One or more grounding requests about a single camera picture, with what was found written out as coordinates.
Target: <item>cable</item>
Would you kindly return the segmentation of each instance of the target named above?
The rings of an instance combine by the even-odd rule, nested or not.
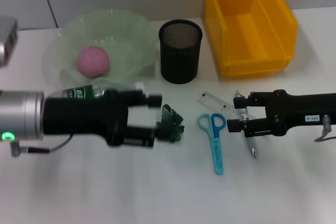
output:
[[[73,136],[74,136],[73,134],[70,134],[70,136],[69,136],[68,139],[66,139],[66,140],[65,140],[63,143],[61,143],[60,145],[58,145],[58,146],[56,146],[56,147],[54,147],[54,148],[51,148],[51,149],[49,150],[49,153],[51,153],[51,152],[55,152],[55,151],[61,149],[63,146],[65,146],[67,143],[70,142],[70,140],[72,139]]]
[[[319,138],[315,139],[315,142],[320,143],[320,142],[324,142],[324,141],[331,140],[331,139],[336,139],[336,136],[327,137],[327,138],[319,137]]]
[[[70,142],[70,140],[72,139],[74,135],[70,134],[69,138],[66,139],[63,143],[61,143],[60,145],[57,145],[54,148],[48,149],[48,148],[38,148],[38,147],[21,147],[20,148],[20,152],[21,153],[35,153],[35,154],[49,154],[51,152],[55,152],[59,149],[61,149],[63,146],[65,146],[67,143]]]

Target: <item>yellow plastic bin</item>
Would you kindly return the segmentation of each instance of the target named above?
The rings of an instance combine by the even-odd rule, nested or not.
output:
[[[205,23],[226,77],[279,71],[294,58],[298,24],[285,0],[206,0]]]

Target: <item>green glass bowl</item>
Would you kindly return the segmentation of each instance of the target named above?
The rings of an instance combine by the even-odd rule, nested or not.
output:
[[[62,88],[90,84],[77,70],[77,56],[87,46],[102,47],[110,57],[110,70],[99,76],[121,82],[155,60],[158,33],[143,16],[121,9],[102,9],[68,23],[50,45],[43,60],[45,77]]]

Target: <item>pen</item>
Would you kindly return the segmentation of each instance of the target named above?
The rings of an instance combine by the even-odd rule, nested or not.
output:
[[[236,97],[241,97],[242,95],[239,93],[238,90],[236,90]],[[250,120],[248,116],[247,109],[245,110],[238,110],[239,119],[242,121]],[[251,153],[252,157],[257,158],[258,157],[258,149],[257,144],[254,137],[246,137],[246,143],[249,152]]]

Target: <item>scissors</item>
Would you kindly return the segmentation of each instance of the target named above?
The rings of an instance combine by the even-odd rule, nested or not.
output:
[[[209,127],[205,126],[201,123],[203,118],[207,118],[209,121]],[[216,126],[215,118],[220,118],[223,121],[223,125]],[[222,175],[224,173],[224,164],[223,164],[223,156],[222,156],[222,147],[220,145],[220,137],[219,132],[224,129],[226,125],[226,120],[223,115],[214,113],[212,115],[203,114],[198,117],[197,120],[198,127],[202,130],[206,131],[210,140],[210,147],[212,153],[212,159],[214,162],[215,173],[217,175]]]

